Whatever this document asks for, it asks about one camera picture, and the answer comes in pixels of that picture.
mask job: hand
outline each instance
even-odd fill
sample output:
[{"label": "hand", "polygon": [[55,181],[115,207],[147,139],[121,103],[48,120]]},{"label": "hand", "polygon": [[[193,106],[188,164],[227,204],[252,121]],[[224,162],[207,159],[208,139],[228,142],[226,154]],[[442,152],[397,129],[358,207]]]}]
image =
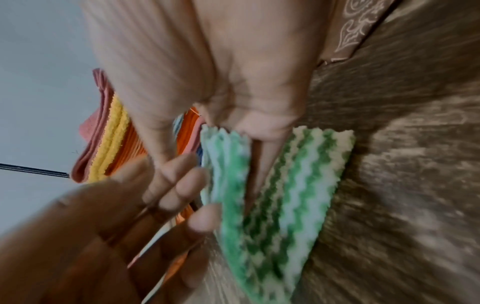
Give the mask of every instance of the hand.
[{"label": "hand", "polygon": [[208,124],[254,139],[250,207],[305,111],[329,5],[85,0],[84,10],[97,57],[157,168],[173,156],[173,119],[194,104]]},{"label": "hand", "polygon": [[[219,224],[219,206],[205,206],[127,267],[206,185],[208,175],[195,164],[194,155],[182,155],[162,167],[159,205],[146,209],[142,202],[153,169],[147,159],[137,160],[112,178],[63,196],[0,238],[2,303],[140,304],[175,257]],[[194,249],[148,303],[182,303],[207,265],[208,253]]]}]

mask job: wood grain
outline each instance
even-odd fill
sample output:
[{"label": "wood grain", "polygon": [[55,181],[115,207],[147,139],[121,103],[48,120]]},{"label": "wood grain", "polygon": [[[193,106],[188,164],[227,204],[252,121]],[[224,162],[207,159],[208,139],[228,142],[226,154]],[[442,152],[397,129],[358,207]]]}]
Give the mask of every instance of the wood grain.
[{"label": "wood grain", "polygon": [[[357,144],[293,303],[480,298],[480,2],[409,0],[319,69],[301,124]],[[190,302],[249,303],[213,239]]]}]

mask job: pink towel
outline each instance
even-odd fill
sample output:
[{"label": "pink towel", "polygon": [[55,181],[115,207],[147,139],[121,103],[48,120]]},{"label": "pink towel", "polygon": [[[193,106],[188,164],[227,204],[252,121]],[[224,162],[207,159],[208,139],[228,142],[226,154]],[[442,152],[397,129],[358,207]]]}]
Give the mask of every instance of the pink towel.
[{"label": "pink towel", "polygon": [[205,118],[200,116],[193,125],[193,129],[191,130],[190,138],[183,150],[182,154],[184,153],[192,153],[196,152],[200,146],[200,130],[202,129],[202,124],[205,123]]},{"label": "pink towel", "polygon": [[85,181],[89,175],[90,165],[102,139],[109,118],[110,104],[114,97],[113,87],[103,70],[95,69],[93,77],[100,91],[100,107],[80,125],[78,130],[88,143],[70,174],[70,177],[77,183]]}]

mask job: crochet fabric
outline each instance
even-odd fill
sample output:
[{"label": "crochet fabric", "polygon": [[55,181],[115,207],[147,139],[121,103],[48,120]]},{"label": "crochet fabric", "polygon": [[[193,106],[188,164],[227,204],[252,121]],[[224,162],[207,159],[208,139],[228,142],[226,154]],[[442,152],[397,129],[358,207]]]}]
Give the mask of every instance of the crochet fabric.
[{"label": "crochet fabric", "polygon": [[217,235],[239,285],[257,303],[289,303],[317,239],[345,164],[353,131],[298,127],[244,220],[251,140],[203,126],[202,166],[211,171],[204,204],[220,202]]}]

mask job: table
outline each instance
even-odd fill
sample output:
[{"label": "table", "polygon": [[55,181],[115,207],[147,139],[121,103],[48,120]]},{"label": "table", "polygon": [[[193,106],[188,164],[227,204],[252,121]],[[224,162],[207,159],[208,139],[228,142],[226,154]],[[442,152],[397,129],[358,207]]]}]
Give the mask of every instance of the table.
[{"label": "table", "polygon": [[[405,0],[318,69],[301,124],[357,143],[293,303],[480,298],[480,2]],[[191,303],[250,303],[213,238]]]}]

